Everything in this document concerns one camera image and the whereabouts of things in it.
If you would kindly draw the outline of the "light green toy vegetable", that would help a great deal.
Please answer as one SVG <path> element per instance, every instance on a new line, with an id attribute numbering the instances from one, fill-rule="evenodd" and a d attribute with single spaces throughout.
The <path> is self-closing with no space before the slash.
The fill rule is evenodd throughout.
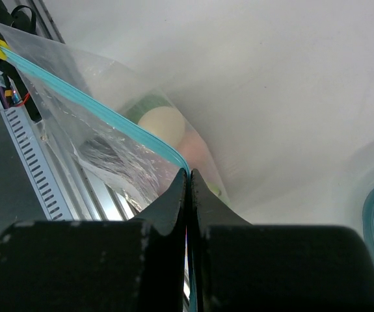
<path id="1" fill-rule="evenodd" d="M 230 204 L 229 199 L 224 195 L 224 193 L 222 192 L 222 190 L 218 186 L 216 186 L 214 183 L 208 183 L 207 187 L 224 204 L 226 204 L 226 205 Z"/>

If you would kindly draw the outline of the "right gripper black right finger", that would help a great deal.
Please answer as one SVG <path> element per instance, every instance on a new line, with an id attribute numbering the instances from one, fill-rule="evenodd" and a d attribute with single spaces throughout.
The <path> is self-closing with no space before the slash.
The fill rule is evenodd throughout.
<path id="1" fill-rule="evenodd" d="M 374 266 L 351 228 L 254 225 L 198 170 L 189 180 L 191 311 L 374 311 Z"/>

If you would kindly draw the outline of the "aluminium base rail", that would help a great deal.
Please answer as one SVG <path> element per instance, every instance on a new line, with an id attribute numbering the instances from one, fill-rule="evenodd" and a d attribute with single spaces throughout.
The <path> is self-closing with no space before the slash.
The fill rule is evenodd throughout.
<path id="1" fill-rule="evenodd" d="M 37 33 L 43 37 L 63 43 L 55 23 L 42 1 L 26 2 L 35 12 L 37 20 Z M 107 186 L 94 173 L 83 168 L 76 161 L 72 165 L 72 173 L 76 174 L 73 181 L 82 187 L 83 194 L 88 196 L 88 210 L 94 213 L 93 220 L 127 221 L 137 216 L 140 211 L 129 203 L 125 196 L 117 193 Z"/>

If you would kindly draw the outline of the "peach toy egg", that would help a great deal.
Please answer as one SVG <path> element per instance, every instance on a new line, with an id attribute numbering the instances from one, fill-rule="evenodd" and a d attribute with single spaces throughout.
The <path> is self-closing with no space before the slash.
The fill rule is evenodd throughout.
<path id="1" fill-rule="evenodd" d="M 207 146 L 196 131 L 186 132 L 177 150 L 191 168 L 203 166 L 207 160 Z"/>

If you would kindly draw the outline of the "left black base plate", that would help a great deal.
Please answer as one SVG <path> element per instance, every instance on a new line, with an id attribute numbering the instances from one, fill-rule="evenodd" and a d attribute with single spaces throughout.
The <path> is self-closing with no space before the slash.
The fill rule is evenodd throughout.
<path id="1" fill-rule="evenodd" d="M 4 3 L 2 1 L 0 1 L 0 3 L 1 10 L 4 14 L 1 23 L 25 31 L 26 33 L 36 34 L 36 15 L 31 7 L 20 5 L 12 12 L 9 12 Z M 29 87 L 34 89 L 34 86 L 26 76 L 33 74 L 31 71 L 31 63 L 13 52 L 11 52 L 11 55 L 14 57 L 12 59 L 14 62 L 10 65 L 3 65 L 3 68 L 8 70 L 8 76 L 14 81 L 19 95 L 21 96 L 21 101 L 18 103 L 18 106 L 24 106 L 26 108 L 33 122 L 40 122 L 42 117 L 29 91 Z"/>

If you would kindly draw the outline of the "white toy onion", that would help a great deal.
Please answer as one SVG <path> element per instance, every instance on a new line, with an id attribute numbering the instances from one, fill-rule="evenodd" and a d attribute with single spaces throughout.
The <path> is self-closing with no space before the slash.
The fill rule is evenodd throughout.
<path id="1" fill-rule="evenodd" d="M 138 126 L 176 148 L 185 134 L 185 118 L 174 107 L 156 107 L 138 121 Z"/>

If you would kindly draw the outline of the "green toy bell pepper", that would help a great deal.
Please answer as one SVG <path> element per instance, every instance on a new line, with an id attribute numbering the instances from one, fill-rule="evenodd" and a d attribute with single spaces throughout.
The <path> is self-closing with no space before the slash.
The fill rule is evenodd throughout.
<path id="1" fill-rule="evenodd" d="M 171 103 L 163 96 L 150 94 L 144 96 L 136 103 L 134 103 L 127 111 L 125 111 L 124 116 L 137 124 L 139 120 L 150 110 L 158 107 L 171 107 Z"/>

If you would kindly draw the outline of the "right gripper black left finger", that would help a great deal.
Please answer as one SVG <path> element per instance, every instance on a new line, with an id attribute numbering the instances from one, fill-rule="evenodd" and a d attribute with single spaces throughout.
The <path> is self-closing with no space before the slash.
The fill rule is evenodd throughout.
<path id="1" fill-rule="evenodd" d="M 181 311 L 187 173 L 124 222 L 23 221 L 0 234 L 0 311 Z"/>

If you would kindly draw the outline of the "clear zip bag blue zipper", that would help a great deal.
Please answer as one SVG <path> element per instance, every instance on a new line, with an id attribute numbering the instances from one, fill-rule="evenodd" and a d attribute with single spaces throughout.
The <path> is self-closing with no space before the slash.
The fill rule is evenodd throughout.
<path id="1" fill-rule="evenodd" d="M 180 168 L 199 170 L 227 197 L 207 148 L 203 166 L 191 168 L 176 148 L 128 120 L 124 113 L 144 96 L 166 95 L 111 59 L 73 49 L 0 23 L 1 56 L 31 63 L 26 75 L 47 127 L 47 142 L 64 151 L 140 212 L 158 199 Z M 177 109 L 171 101 L 171 107 Z"/>

